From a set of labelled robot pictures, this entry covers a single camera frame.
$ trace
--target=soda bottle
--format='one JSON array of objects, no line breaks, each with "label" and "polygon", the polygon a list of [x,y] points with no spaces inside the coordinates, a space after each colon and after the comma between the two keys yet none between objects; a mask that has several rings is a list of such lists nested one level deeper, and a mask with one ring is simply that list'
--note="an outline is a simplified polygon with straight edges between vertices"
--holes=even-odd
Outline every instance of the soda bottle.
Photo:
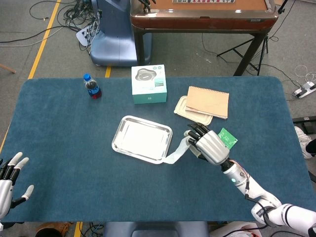
[{"label": "soda bottle", "polygon": [[84,74],[83,79],[84,79],[85,87],[87,88],[89,95],[93,99],[97,99],[101,97],[102,91],[100,87],[98,86],[97,82],[95,81],[95,79],[92,76],[90,76],[89,73]]}]

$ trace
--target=robot finger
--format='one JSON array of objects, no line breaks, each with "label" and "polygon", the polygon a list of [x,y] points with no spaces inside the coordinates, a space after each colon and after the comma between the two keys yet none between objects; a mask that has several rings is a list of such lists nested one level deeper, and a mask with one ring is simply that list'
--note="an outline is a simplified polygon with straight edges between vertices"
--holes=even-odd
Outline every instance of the robot finger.
[{"label": "robot finger", "polygon": [[195,146],[196,145],[196,140],[192,139],[192,138],[189,138],[188,139],[188,143],[190,143],[191,145]]},{"label": "robot finger", "polygon": [[14,168],[11,176],[10,176],[10,180],[12,181],[12,186],[15,185],[15,182],[19,176],[20,170],[23,168],[23,166],[25,166],[25,164],[29,161],[28,157],[25,157],[23,160],[21,160]]},{"label": "robot finger", "polygon": [[5,163],[3,163],[3,165],[1,166],[1,168],[0,168],[0,179],[3,179],[5,171],[6,171],[7,167],[8,167],[9,162],[10,161],[8,160]]},{"label": "robot finger", "polygon": [[191,127],[195,132],[197,132],[198,135],[200,135],[201,137],[206,134],[206,132],[204,132],[204,130],[200,126],[198,126],[196,123],[189,124],[188,126]]},{"label": "robot finger", "polygon": [[191,130],[187,130],[187,131],[185,131],[184,133],[183,133],[183,135],[185,136],[185,137],[187,137],[188,135],[189,135],[189,132],[190,132]]},{"label": "robot finger", "polygon": [[23,153],[18,152],[9,162],[7,165],[7,169],[4,173],[3,179],[9,179],[11,173],[13,172],[13,169],[15,165],[18,163],[19,159],[22,157]]},{"label": "robot finger", "polygon": [[144,0],[145,3],[147,3],[148,6],[150,6],[150,0]]},{"label": "robot finger", "polygon": [[197,158],[207,161],[207,159],[197,150],[195,146],[190,146],[190,150]]},{"label": "robot finger", "polygon": [[192,131],[190,131],[188,134],[190,137],[194,138],[196,141],[198,141],[201,138],[200,136],[198,136],[196,133]]},{"label": "robot finger", "polygon": [[27,201],[30,198],[33,190],[34,190],[34,185],[30,185],[28,189],[26,190],[26,192],[20,198],[13,200],[11,202],[10,208],[15,208],[17,205],[20,205],[21,203]]},{"label": "robot finger", "polygon": [[197,124],[198,126],[200,126],[200,128],[201,128],[204,132],[206,132],[206,133],[209,132],[209,129],[208,129],[204,124],[202,124],[202,123],[200,123],[200,122],[197,122],[196,124]]},{"label": "robot finger", "polygon": [[147,8],[148,10],[150,10],[150,7],[148,6],[148,4],[144,1],[144,0],[139,0],[143,5],[144,5],[144,10]]}]

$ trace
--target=brown notebook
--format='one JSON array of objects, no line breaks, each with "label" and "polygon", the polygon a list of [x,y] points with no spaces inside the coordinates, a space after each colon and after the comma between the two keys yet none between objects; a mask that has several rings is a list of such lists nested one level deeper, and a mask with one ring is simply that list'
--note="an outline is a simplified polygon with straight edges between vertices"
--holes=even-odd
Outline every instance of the brown notebook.
[{"label": "brown notebook", "polygon": [[186,110],[227,119],[228,98],[226,92],[190,86]]}]

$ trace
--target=blue carpet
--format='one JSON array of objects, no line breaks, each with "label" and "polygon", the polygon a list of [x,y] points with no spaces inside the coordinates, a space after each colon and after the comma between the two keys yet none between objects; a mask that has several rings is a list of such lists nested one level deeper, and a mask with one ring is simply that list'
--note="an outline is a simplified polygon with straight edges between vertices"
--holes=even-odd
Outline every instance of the blue carpet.
[{"label": "blue carpet", "polygon": [[283,203],[315,210],[315,194],[282,85],[272,77],[168,78],[167,102],[134,105],[130,79],[98,79],[100,99],[82,79],[32,79],[24,83],[0,155],[30,157],[14,197],[30,184],[33,195],[4,221],[232,221],[253,220],[253,203],[220,166],[190,151],[174,165],[150,164],[116,153],[111,142],[122,117],[132,115],[173,130],[169,153],[190,123],[173,113],[189,85],[230,93],[229,117],[214,118],[238,142],[239,161]]}]

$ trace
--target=white shoe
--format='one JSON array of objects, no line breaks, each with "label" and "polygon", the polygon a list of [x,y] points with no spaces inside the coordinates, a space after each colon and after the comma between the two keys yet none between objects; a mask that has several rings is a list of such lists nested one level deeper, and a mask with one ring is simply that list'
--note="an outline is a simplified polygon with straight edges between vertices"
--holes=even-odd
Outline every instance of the white shoe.
[{"label": "white shoe", "polygon": [[312,158],[312,155],[306,151],[306,146],[309,144],[310,141],[312,141],[312,139],[309,136],[307,136],[299,127],[294,127],[294,128],[295,128],[298,140],[300,141],[304,158],[305,159]]}]

